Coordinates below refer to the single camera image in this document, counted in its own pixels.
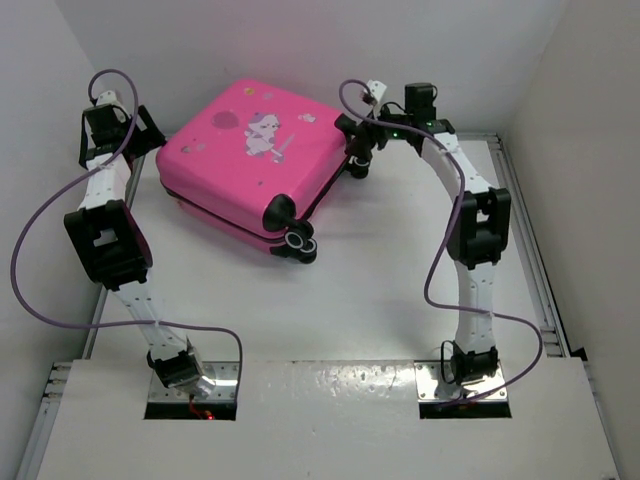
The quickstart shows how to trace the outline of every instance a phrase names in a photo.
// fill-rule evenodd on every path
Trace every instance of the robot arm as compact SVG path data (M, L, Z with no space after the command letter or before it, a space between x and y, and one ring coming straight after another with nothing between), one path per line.
M104 92L96 105L83 113L80 163L90 177L78 210L65 215L64 225L92 281L113 292L135 320L164 320L164 304L152 279L149 246L125 204L126 185L133 159L165 143L144 107L139 114L145 130L136 127L127 148L112 163L102 164L118 148L130 117L112 92ZM87 148L84 121L89 123L95 148ZM207 395L214 383L203 375L202 364L182 332L156 324L140 325L149 344L147 361L166 388L189 395Z
M369 97L375 97L376 92L370 85L371 81L365 91ZM402 128L394 129L392 124L410 126L427 133L453 156L465 178L462 208L447 244L458 275L459 305L470 307L470 310L492 312L493 277L501 253L507 246L511 197L506 189L492 187L476 171L460 147L451 123L436 119L433 105L436 96L437 89L431 84L406 85L403 113L392 114L386 105L380 109L378 120L386 122L388 127L366 121L356 125L346 115L336 121L336 127L347 136L346 153L367 161L371 158L372 149L377 146L382 150L389 139L407 140L433 168L452 202L455 202L460 194L460 177L450 159L425 136ZM461 310L452 343L454 351L450 365L454 381L451 383L473 383L485 375L495 374L498 351L490 313Z

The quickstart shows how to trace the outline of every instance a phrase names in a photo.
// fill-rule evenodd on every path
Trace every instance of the suitcase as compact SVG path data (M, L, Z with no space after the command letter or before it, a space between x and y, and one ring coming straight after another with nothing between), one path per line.
M238 81L158 152L160 181L195 217L273 255L311 263L313 211L344 170L366 176L351 168L349 135L334 125L339 117L308 98Z

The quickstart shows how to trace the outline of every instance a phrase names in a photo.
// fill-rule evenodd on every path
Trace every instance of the wall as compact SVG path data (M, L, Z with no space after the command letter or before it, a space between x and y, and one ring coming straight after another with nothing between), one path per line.
M96 69L125 69L166 131L251 76L338 106L347 77L402 101L431 81L462 131L496 131L566 0L56 0Z
M83 335L29 317L13 298L9 257L31 213L82 173L80 114L93 69L53 2L21 0L0 16L0 479L14 478L51 363L81 352ZM20 283L33 304L87 321L95 288L74 261L62 226L81 191L63 197L27 237Z
M640 2L573 0L507 145L572 346L640 478Z

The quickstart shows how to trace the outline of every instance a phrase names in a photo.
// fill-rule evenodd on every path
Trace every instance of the white table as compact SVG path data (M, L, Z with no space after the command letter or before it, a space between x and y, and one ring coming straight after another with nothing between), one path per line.
M463 148L497 184L487 143ZM414 479L432 472L600 480L615 472L576 359L545 358L513 386L513 419L418 419L407 361L438 358L457 324L455 313L422 298L450 206L429 167L410 147L393 143L376 154L366 180L337 182L314 217L319 255L306 266L254 251L186 216L148 158L133 214L154 253L155 281L170 319L225 326L242 338L238 420L143 420L151 376L146 344L131 328L100 331L91 360L74 364L38 478ZM516 244L512 231L495 308L541 322ZM447 259L433 296L457 302ZM126 318L109 297L102 321ZM512 376L534 356L535 336L499 320L494 331ZM236 359L235 343L224 335L190 338L204 359ZM387 373L376 380L351 379L383 365Z

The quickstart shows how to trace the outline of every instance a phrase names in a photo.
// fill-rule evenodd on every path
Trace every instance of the mounting plate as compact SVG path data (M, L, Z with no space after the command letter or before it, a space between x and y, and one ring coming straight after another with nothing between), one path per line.
M196 398L198 410L210 411L216 420L235 420L235 393L238 384L237 362L203 362L205 375L214 379L216 386L207 398ZM151 377L145 419L197 420L189 411L189 396L175 388L165 388L155 373Z
M447 385L441 381L440 361L415 362L416 387L420 418L511 418L506 388L466 405L440 407L444 402L484 393L504 384L502 366L493 377L485 376L472 384ZM447 378L451 378L449 362L444 362Z

